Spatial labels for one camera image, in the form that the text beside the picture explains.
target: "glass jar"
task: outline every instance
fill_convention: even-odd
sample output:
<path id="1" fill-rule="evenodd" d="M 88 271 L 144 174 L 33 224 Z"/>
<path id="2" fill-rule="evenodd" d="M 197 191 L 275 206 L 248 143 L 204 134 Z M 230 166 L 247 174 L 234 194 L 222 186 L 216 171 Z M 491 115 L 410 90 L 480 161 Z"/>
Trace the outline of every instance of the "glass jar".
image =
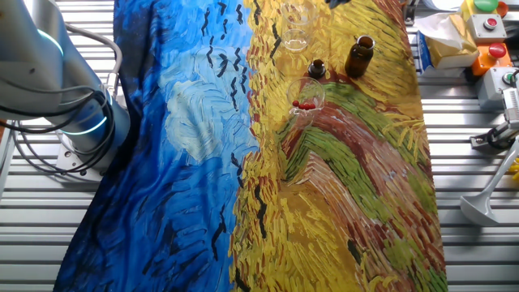
<path id="1" fill-rule="evenodd" d="M 357 43 L 351 47 L 345 70 L 350 78 L 358 78 L 366 73 L 367 67 L 373 58 L 375 41 L 370 36 L 361 36 Z"/>

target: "metal table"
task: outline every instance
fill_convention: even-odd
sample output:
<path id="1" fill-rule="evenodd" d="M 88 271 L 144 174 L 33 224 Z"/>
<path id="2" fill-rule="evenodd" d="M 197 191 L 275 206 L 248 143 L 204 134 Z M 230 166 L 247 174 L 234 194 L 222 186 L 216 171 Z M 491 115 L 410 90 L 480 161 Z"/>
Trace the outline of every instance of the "metal table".
<path id="1" fill-rule="evenodd" d="M 61 0 L 57 3 L 65 21 L 112 37 L 114 1 Z M 431 13 L 424 6 L 417 9 L 417 17 Z M 408 31 L 415 58 L 418 58 L 417 30 L 408 27 Z M 114 65 L 112 51 L 83 36 L 71 34 L 71 39 L 88 64 L 105 79 Z M 473 227 L 459 208 L 460 196 L 481 191 L 503 158 L 503 154 L 492 157 L 475 152 L 470 148 L 469 137 L 502 123 L 503 115 L 481 111 L 474 87 L 464 79 L 419 81 L 431 145 L 449 290 L 517 292 L 519 183 L 507 176 L 494 193 L 491 205 L 502 222 L 497 227 Z M 25 124 L 48 125 L 44 119 Z M 59 141 L 55 135 L 29 135 L 28 138 L 39 155 L 56 161 Z M 57 182 L 52 176 L 32 168 L 14 150 L 8 135 L 2 141 L 0 291 L 51 291 L 67 246 L 97 184 Z"/>

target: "red button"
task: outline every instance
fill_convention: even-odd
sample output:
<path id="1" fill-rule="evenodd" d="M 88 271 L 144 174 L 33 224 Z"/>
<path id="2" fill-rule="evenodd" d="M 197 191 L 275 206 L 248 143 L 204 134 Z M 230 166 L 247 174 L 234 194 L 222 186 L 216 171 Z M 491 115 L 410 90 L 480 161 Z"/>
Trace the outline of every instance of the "red button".
<path id="1" fill-rule="evenodd" d="M 487 19 L 487 23 L 488 23 L 488 25 L 490 25 L 492 27 L 497 26 L 497 20 L 495 20 L 495 19 Z"/>
<path id="2" fill-rule="evenodd" d="M 506 56 L 506 48 L 503 44 L 492 44 L 488 49 L 488 53 L 494 58 L 502 58 Z"/>

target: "small brown bottle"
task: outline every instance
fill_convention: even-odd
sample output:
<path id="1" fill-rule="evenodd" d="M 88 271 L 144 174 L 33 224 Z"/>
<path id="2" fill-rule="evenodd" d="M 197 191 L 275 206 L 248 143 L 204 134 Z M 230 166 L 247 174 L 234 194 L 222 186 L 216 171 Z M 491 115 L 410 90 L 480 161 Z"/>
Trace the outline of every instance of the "small brown bottle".
<path id="1" fill-rule="evenodd" d="M 324 62 L 317 59 L 314 60 L 308 67 L 308 75 L 313 79 L 321 79 L 326 74 Z"/>
<path id="2" fill-rule="evenodd" d="M 351 47 L 345 70 L 351 78 L 358 78 L 366 73 L 367 67 L 373 58 L 373 48 L 375 41 L 370 36 L 361 36 L 357 43 Z"/>

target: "control box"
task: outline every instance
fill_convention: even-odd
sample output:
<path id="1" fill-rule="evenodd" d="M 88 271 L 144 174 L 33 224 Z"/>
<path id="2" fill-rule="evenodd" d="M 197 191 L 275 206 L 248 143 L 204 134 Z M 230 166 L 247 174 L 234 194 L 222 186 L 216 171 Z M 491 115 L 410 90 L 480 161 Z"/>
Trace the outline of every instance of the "control box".
<path id="1" fill-rule="evenodd" d="M 499 15 L 472 15 L 467 21 L 467 26 L 476 45 L 503 43 L 507 37 L 503 20 Z"/>
<path id="2" fill-rule="evenodd" d="M 513 67 L 491 68 L 476 84 L 482 110 L 503 110 L 503 91 L 512 87 Z"/>

